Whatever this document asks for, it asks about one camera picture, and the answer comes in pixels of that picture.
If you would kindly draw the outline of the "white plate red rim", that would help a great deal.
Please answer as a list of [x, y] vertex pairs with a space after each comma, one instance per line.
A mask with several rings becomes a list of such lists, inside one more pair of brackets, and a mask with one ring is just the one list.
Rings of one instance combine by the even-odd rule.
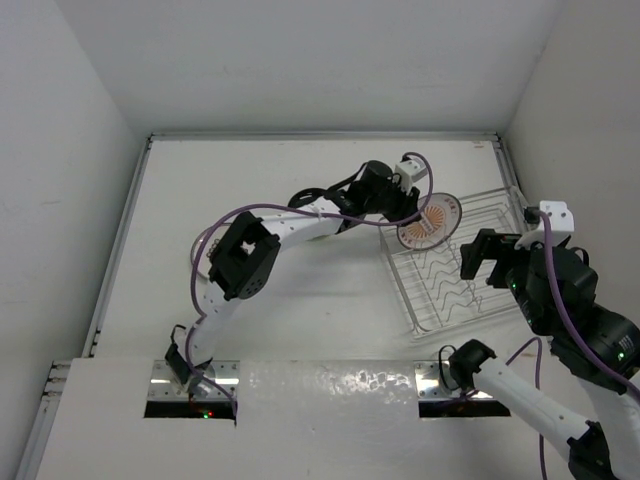
[[427, 251], [445, 243], [462, 219], [462, 204], [452, 194], [433, 193], [420, 218], [397, 229], [397, 239], [409, 250]]

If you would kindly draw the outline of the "lime green plate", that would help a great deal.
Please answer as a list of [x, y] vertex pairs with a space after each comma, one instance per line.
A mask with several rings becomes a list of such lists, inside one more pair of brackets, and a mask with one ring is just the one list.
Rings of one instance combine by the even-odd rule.
[[320, 242], [325, 242], [325, 241], [327, 241], [327, 240], [332, 239], [332, 237], [333, 237], [333, 235], [322, 235], [322, 236], [317, 236], [317, 237], [314, 237], [314, 238], [312, 238], [312, 239], [309, 239], [309, 240], [307, 241], [307, 243], [309, 243], [309, 244], [316, 244], [316, 243], [320, 243]]

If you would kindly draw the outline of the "black plate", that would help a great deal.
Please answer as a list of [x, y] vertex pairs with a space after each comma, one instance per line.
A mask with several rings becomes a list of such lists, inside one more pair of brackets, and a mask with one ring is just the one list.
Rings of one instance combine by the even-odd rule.
[[300, 209], [306, 206], [318, 198], [322, 198], [325, 194], [323, 188], [311, 187], [300, 190], [295, 193], [288, 201], [287, 206], [289, 208]]

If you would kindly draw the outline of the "white plate red characters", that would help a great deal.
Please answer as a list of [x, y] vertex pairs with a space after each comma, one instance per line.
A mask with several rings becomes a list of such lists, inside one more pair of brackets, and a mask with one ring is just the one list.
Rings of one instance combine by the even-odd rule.
[[[210, 269], [210, 256], [215, 250], [216, 246], [219, 244], [222, 236], [228, 230], [230, 224], [228, 222], [223, 223], [220, 227], [218, 227], [212, 234], [208, 233], [208, 230], [205, 229], [202, 231], [192, 243], [189, 259], [191, 266], [197, 265], [197, 275], [201, 279], [206, 279], [208, 277], [208, 272]], [[203, 249], [203, 252], [200, 256], [200, 260], [195, 262], [197, 253], [200, 249]]]

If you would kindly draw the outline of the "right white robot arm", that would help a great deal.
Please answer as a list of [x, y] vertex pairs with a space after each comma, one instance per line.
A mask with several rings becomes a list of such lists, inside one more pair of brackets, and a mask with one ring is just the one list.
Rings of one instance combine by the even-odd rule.
[[486, 393], [534, 429], [575, 479], [639, 476], [639, 329], [596, 302], [588, 257], [565, 244], [482, 229], [461, 248], [461, 277], [493, 262], [487, 283], [514, 297], [529, 328], [548, 343], [551, 391], [525, 380], [491, 347], [472, 339], [448, 359], [445, 378], [468, 399]]

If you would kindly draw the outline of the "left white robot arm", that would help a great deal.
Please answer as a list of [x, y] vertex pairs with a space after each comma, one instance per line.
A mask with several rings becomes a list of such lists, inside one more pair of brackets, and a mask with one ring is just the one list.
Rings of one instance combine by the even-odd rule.
[[346, 179], [327, 188], [307, 188], [287, 205], [250, 204], [237, 208], [203, 233], [208, 241], [220, 228], [226, 230], [210, 250], [199, 246], [193, 261], [209, 259], [207, 288], [197, 292], [198, 274], [190, 280], [192, 304], [199, 317], [187, 328], [183, 340], [172, 340], [165, 359], [179, 383], [188, 388], [203, 383], [210, 352], [198, 353], [196, 343], [213, 336], [233, 316], [242, 300], [265, 286], [279, 254], [301, 243], [344, 233], [359, 225], [372, 225], [379, 215], [384, 226], [406, 226], [416, 220], [428, 200], [417, 182], [432, 178], [424, 156], [402, 155], [395, 167], [369, 160]]

